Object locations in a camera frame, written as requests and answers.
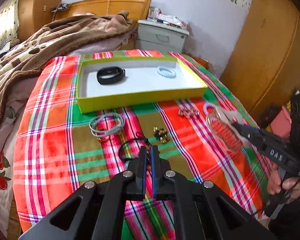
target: wooden headboard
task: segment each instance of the wooden headboard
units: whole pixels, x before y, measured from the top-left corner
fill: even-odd
[[[127,10],[129,12],[128,18],[137,21],[147,18],[150,2],[151,0],[83,0],[71,4],[70,10],[57,13],[55,19],[85,13],[113,15]]]

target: plaid tablecloth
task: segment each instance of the plaid tablecloth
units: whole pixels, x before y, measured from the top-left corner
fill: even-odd
[[[175,57],[190,66],[208,85],[202,98],[151,103],[81,114],[76,93],[79,65],[109,57]],[[87,180],[107,181],[126,169],[117,151],[127,139],[142,132],[157,144],[161,158],[188,179],[212,180],[242,208],[252,213],[266,196],[270,162],[252,148],[229,152],[205,123],[204,114],[194,118],[178,116],[180,106],[196,107],[202,113],[205,102],[227,110],[238,110],[255,125],[241,103],[218,79],[186,55],[157,51],[114,51],[50,60],[29,98],[18,131],[14,153],[13,189],[23,231],[37,223]],[[99,143],[90,133],[89,120],[96,114],[115,111],[126,119],[120,136]],[[98,128],[109,128],[105,120]],[[165,128],[171,140],[160,144],[153,127]],[[137,156],[142,144],[131,143],[127,155]],[[174,239],[172,205],[152,199],[147,172],[146,199],[128,201],[122,231],[124,239]]]

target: white nightstand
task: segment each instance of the white nightstand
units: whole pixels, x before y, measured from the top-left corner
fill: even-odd
[[[136,49],[181,53],[189,32],[165,24],[139,20]]]

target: gray cable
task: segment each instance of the gray cable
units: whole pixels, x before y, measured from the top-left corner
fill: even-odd
[[[95,130],[94,127],[97,126],[97,124],[105,117],[116,117],[119,120],[119,123],[117,125],[115,125],[114,127],[110,128],[109,130]],[[111,134],[116,134],[118,133],[125,125],[126,121],[125,119],[117,113],[107,113],[107,114],[103,114],[103,115],[98,115],[94,118],[92,118],[89,122],[89,127],[91,130],[91,133],[94,137],[97,138],[103,138],[103,137],[107,137]]]

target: hand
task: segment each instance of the hand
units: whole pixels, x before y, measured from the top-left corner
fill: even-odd
[[[285,190],[289,190],[293,187],[293,185],[298,181],[299,178],[289,178],[286,179],[283,184],[282,188]],[[270,195],[274,195],[275,193],[280,193],[281,191],[281,177],[278,173],[278,165],[273,164],[272,171],[270,174],[270,178],[268,181],[267,191]],[[300,197],[300,181],[299,183],[293,188],[291,191],[290,198],[288,199],[287,203],[290,203]]]

